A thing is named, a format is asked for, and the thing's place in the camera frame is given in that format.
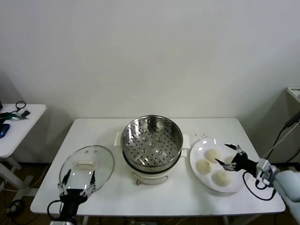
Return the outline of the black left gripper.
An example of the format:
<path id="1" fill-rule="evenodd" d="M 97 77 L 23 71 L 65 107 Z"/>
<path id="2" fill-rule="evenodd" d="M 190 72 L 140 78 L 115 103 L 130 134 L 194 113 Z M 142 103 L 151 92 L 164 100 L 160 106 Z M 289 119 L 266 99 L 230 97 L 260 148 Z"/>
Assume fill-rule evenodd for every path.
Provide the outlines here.
<path id="1" fill-rule="evenodd" d="M 60 201 L 63 207 L 59 216 L 60 220 L 74 220 L 79 205 L 86 202 L 88 196 L 91 196 L 96 191 L 95 171 L 91 173 L 91 179 L 88 184 L 85 184 L 84 189 L 68 189 L 67 182 L 71 174 L 71 169 L 64 175 L 62 181 L 58 183 L 60 193 Z"/>

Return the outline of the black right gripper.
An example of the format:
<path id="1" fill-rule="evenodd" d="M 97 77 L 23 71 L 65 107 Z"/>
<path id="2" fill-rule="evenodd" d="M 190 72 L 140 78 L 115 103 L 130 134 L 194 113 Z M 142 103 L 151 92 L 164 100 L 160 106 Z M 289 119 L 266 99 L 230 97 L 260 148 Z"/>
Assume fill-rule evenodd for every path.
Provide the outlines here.
<path id="1" fill-rule="evenodd" d="M 226 164 L 219 159 L 215 159 L 226 171 L 240 171 L 245 170 L 251 175 L 257 175 L 258 162 L 252 161 L 248 155 L 239 145 L 225 144 L 226 147 L 236 151 L 236 156 L 233 158 L 232 163 Z"/>

